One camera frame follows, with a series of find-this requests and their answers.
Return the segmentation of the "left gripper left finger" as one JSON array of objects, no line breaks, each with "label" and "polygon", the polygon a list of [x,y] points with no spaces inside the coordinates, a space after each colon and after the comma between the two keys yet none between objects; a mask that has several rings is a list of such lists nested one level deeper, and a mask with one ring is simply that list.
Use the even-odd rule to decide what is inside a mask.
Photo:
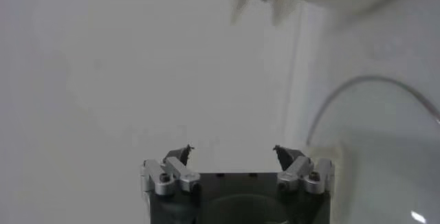
[{"label": "left gripper left finger", "polygon": [[140,166],[140,188],[143,193],[153,192],[161,197],[181,190],[195,193],[200,187],[201,175],[187,167],[191,145],[170,150],[161,162],[146,159]]}]

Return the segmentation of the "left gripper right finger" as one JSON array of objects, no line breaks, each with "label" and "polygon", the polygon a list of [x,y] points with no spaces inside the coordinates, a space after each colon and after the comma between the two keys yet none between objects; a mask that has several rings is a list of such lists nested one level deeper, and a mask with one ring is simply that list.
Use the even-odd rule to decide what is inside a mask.
[{"label": "left gripper right finger", "polygon": [[281,192],[303,189],[309,194],[333,194],[335,165],[330,159],[312,159],[296,149],[275,145],[281,172],[276,174],[276,187]]}]

